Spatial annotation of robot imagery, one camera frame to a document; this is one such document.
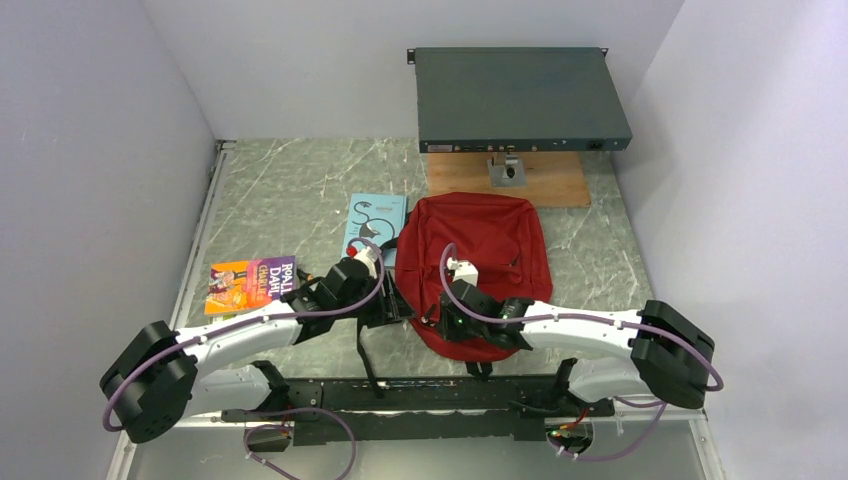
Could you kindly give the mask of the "light blue cat notebook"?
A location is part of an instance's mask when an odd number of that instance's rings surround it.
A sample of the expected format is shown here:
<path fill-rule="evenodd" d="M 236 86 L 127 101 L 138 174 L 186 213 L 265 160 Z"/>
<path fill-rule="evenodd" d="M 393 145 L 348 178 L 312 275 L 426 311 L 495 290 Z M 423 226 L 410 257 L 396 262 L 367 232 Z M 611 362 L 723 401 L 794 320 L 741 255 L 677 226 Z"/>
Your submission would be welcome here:
<path fill-rule="evenodd" d="M 352 256 L 365 245 L 364 238 L 377 245 L 388 268 L 395 266 L 396 250 L 385 246 L 398 238 L 405 226 L 407 198 L 402 195 L 354 193 L 350 199 L 341 249 L 343 257 Z"/>

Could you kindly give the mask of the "red fabric backpack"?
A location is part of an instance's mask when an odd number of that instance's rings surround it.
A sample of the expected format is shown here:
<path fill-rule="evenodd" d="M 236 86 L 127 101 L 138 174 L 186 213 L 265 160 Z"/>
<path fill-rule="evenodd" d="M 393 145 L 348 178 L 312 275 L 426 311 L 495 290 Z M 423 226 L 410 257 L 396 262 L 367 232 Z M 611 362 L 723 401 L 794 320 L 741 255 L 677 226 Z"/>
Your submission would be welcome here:
<path fill-rule="evenodd" d="M 420 199 L 407 211 L 398 238 L 385 243 L 396 250 L 391 268 L 396 285 L 416 312 L 409 325 L 431 351 L 465 363 L 469 374 L 485 379 L 494 363 L 517 350 L 479 339 L 449 342 L 436 331 L 443 292 L 440 275 L 445 270 L 440 257 L 448 244 L 476 266 L 478 288 L 498 301 L 511 297 L 548 301 L 553 285 L 543 228 L 536 208 L 526 199 L 453 192 Z"/>

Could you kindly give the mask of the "Roald Dahl Charlie book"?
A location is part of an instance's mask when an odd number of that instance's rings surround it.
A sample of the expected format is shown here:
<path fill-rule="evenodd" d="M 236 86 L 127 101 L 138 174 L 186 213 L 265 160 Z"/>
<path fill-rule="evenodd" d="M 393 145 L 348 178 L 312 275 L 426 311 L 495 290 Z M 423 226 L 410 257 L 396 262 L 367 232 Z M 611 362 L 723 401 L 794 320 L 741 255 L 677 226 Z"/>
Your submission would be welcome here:
<path fill-rule="evenodd" d="M 215 263 L 210 268 L 204 314 L 240 314 L 269 305 L 297 287 L 294 256 Z"/>

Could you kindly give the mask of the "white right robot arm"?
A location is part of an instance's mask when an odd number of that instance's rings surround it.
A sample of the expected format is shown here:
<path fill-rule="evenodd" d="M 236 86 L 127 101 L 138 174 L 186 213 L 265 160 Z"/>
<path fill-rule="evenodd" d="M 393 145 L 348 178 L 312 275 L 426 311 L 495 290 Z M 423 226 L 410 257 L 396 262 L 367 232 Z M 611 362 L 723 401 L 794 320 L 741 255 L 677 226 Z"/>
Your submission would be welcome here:
<path fill-rule="evenodd" d="M 466 281 L 440 295 L 440 337 L 450 346 L 472 340 L 500 350 L 565 349 L 584 353 L 551 388 L 557 411 L 574 415 L 589 403 L 651 394 L 667 404 L 700 409 L 723 383 L 711 364 L 713 339 L 669 304 L 591 311 L 529 298 L 498 301 Z"/>

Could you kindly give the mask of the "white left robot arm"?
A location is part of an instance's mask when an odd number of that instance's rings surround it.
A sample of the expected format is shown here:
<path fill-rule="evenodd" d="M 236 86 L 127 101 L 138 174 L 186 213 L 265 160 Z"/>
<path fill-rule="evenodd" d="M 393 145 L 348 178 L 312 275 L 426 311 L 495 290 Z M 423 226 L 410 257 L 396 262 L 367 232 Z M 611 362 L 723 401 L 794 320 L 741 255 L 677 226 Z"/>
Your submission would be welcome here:
<path fill-rule="evenodd" d="M 216 325 L 174 330 L 164 321 L 150 323 L 99 381 L 107 400 L 102 426 L 140 444 L 186 417 L 216 410 L 242 409 L 275 419 L 288 402 L 283 376 L 269 362 L 240 369 L 234 363 L 302 344 L 328 333 L 339 320 L 375 328 L 414 316 L 382 259 L 363 254 Z"/>

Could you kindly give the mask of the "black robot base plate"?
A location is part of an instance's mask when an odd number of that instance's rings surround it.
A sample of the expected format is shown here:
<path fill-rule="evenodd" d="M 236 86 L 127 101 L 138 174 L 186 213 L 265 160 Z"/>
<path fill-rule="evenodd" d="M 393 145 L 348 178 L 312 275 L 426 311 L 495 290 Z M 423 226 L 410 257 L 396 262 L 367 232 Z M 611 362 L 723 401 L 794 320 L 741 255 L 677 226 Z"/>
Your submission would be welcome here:
<path fill-rule="evenodd" d="M 508 437 L 541 441 L 559 420 L 609 417 L 602 400 L 582 405 L 552 375 L 388 378 L 376 396 L 364 379 L 291 379 L 278 419 L 297 446 L 360 441 Z"/>

